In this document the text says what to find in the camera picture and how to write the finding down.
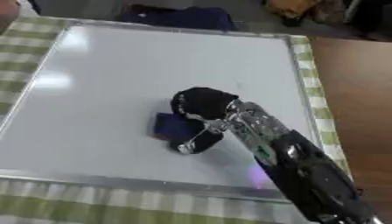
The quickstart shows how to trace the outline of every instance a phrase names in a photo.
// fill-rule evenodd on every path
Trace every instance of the robotic arm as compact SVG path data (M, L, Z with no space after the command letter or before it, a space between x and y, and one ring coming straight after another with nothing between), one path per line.
M257 104L219 90L194 87L177 93L171 107L175 114L206 125L197 136L178 146L180 152L194 153L197 138L203 133L221 135L230 130L307 220L380 223L361 199L361 191L321 149Z

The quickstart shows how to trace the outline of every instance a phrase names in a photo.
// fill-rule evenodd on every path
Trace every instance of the white surface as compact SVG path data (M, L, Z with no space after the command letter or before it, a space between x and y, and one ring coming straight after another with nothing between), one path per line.
M194 156L147 135L194 86L257 102L312 137L280 39L74 27L3 131L0 169L273 187L231 135Z

